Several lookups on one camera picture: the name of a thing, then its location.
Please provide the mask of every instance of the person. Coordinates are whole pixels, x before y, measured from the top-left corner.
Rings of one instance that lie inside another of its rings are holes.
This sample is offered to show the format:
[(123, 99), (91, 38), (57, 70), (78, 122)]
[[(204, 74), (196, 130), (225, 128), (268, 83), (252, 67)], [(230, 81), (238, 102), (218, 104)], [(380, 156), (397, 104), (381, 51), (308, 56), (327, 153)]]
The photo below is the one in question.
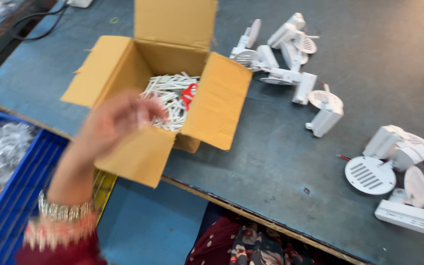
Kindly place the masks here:
[[(154, 117), (166, 118), (166, 114), (155, 100), (142, 100), (132, 90), (94, 108), (66, 148), (48, 190), (40, 192), (40, 215), (28, 222), (16, 263), (106, 265), (96, 233), (94, 161), (108, 155), (125, 136)], [(237, 214), (221, 216), (197, 240), (185, 263), (314, 263), (307, 246), (273, 229), (246, 222)]]

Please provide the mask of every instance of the blue workbench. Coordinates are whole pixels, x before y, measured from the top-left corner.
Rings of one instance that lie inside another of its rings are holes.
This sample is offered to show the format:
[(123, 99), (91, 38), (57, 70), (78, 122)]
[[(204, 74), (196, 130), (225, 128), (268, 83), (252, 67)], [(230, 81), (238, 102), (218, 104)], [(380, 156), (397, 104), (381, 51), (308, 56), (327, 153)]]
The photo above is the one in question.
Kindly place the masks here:
[[(424, 1), (220, 1), (212, 50), (228, 55), (255, 18), (262, 19), (256, 45), (264, 44), (294, 12), (303, 13), (309, 34), (323, 36), (303, 70), (330, 84), (344, 102), (343, 119), (314, 138), (304, 124), (316, 111), (257, 74), (231, 150), (205, 143), (193, 155), (174, 150), (164, 174), (362, 260), (424, 264), (424, 234), (377, 220), (388, 195), (357, 192), (335, 156), (360, 155), (382, 125), (424, 138)], [(110, 24), (113, 17), (119, 22)], [(133, 1), (68, 9), (55, 32), (20, 45), (0, 68), (0, 106), (74, 135), (88, 109), (59, 98), (100, 35), (133, 36)]]

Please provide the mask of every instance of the open cardboard box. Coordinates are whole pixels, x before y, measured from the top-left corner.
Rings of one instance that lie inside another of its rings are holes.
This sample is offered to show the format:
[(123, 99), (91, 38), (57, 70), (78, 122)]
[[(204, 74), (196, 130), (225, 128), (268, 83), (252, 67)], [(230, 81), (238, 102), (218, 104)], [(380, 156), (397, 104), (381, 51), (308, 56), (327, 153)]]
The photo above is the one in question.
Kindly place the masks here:
[(179, 132), (147, 126), (96, 161), (99, 169), (155, 188), (172, 147), (230, 149), (252, 72), (210, 52), (216, 8), (216, 0), (136, 0), (135, 38), (97, 40), (61, 100), (93, 107), (123, 89), (142, 92), (153, 76), (201, 76)]

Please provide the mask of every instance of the cardboard box flap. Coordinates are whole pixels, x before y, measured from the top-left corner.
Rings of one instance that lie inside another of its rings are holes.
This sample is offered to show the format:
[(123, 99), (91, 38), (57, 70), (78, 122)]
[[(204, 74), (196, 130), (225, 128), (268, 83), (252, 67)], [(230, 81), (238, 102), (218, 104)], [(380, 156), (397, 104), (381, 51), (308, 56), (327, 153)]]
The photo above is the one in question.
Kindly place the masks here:
[(62, 101), (82, 106), (94, 106), (103, 95), (121, 58), (132, 49), (131, 38), (122, 36), (101, 36), (77, 75), (61, 97)]
[(175, 132), (147, 126), (123, 139), (109, 156), (97, 160), (95, 166), (156, 188), (175, 138)]
[(217, 0), (135, 0), (135, 38), (210, 48)]
[(230, 150), (252, 72), (210, 53), (181, 133)]

